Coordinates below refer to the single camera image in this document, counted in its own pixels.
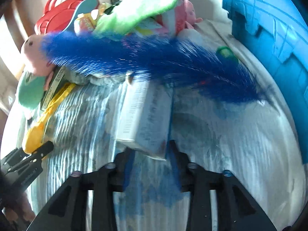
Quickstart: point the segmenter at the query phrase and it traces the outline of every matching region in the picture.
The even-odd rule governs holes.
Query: blue feather duster
[[[245,66],[188,40],[136,35],[111,40],[70,32],[45,37],[42,50],[48,60],[80,74],[132,72],[143,79],[157,79],[175,87],[191,86],[224,102],[252,102],[263,96],[256,78]]]

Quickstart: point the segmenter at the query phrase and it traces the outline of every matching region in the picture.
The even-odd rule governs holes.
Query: blue plastic wall
[[[233,35],[266,67],[292,112],[308,163],[308,27],[291,0],[223,0]]]

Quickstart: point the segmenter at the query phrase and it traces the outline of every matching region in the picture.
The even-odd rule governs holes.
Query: red object
[[[44,9],[44,15],[37,21],[34,30],[37,35],[51,31],[62,31],[69,24],[74,11],[83,0],[65,0],[55,6],[57,0],[48,0]]]

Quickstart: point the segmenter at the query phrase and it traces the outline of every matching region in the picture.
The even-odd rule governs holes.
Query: pink plush toy
[[[193,8],[193,4],[188,1],[184,0],[184,7],[186,12],[186,28],[193,29],[195,23],[202,22],[202,18],[196,18],[195,9]]]
[[[39,49],[43,37],[44,35],[31,35],[21,47],[21,55],[27,71],[36,76],[46,77],[44,91],[47,91],[54,74],[55,65],[49,63]]]

